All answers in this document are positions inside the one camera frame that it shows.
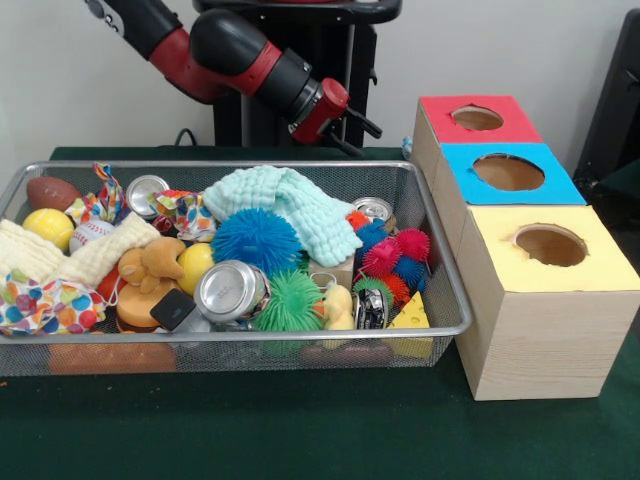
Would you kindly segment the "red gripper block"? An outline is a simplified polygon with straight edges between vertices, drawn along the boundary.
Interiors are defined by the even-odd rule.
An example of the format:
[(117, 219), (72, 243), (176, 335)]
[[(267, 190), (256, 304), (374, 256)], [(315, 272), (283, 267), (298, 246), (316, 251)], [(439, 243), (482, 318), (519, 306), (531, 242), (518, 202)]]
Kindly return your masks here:
[(325, 78), (314, 92), (310, 103), (290, 125), (291, 137), (298, 143), (316, 144), (323, 137), (344, 154), (358, 158), (363, 155), (360, 148), (342, 139), (334, 130), (325, 131), (335, 120), (347, 114), (359, 127), (373, 138), (380, 138), (383, 130), (366, 116), (349, 106), (349, 94), (337, 80)]

